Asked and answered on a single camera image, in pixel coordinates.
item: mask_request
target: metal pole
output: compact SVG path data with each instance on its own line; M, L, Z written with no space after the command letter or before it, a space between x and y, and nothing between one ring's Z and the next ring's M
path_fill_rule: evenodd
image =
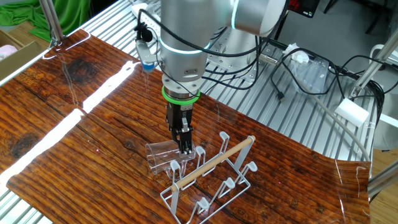
M50 29L50 47L53 47L54 45L59 44L65 38L65 36L62 33L60 21L58 20L52 0L39 0L39 2L42 6L45 19L47 20L47 24L49 25Z
M384 47L376 55L375 59L377 59L381 62L385 62L397 47L398 47L398 29L393 33L393 35L390 37L390 39L387 41L387 43L384 45ZM381 67L380 63L377 63L375 61L371 62L371 64L366 69L366 71L363 73L361 78L359 78L356 81L356 83L354 85L354 90L351 92L352 97L359 95L361 90L368 84L370 79L379 70L380 67Z
M369 179L368 195L372 197L398 181L398 160Z

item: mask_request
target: clear glass cup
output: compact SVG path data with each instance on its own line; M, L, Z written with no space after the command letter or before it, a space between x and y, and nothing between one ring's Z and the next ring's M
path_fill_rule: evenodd
M173 178L170 162L177 161L181 166L181 176L184 177L187 162L196 156L195 146L192 143L192 152L189 155L181 154L178 144L173 141L146 144L146 154L149 168L154 175L166 171L170 179ZM179 175L175 175L175 180L179 179Z

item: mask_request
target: pink object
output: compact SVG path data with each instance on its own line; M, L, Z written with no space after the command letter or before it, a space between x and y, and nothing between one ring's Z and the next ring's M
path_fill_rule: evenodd
M0 47L0 60L5 59L16 51L18 51L18 49L12 45L4 45Z

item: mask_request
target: green ring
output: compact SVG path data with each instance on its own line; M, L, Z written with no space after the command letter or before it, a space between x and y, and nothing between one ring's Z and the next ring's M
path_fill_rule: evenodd
M184 105L190 105L190 104L196 102L199 99L200 91L198 91L197 96L192 98L191 100L176 100L176 99L173 99L173 98L169 97L168 94L166 94L166 92L164 91L164 86L163 86L162 87L162 95L170 103L173 103L175 105L184 106Z

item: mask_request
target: wood grain surface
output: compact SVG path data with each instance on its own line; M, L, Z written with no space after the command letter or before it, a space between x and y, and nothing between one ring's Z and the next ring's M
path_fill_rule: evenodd
M83 30L0 88L0 170L31 150L107 79L130 55ZM161 73L141 65L55 145L37 156L7 186L54 223L176 223L159 194L170 186L154 176L145 145L168 141ZM251 188L209 223L369 223L370 163L335 161L202 95L194 104L193 141L215 155L220 131L229 148L255 135L246 158ZM188 172L196 160L188 164ZM224 162L180 194L177 216L187 221L196 201L212 198L232 174ZM242 186L211 205L206 218Z

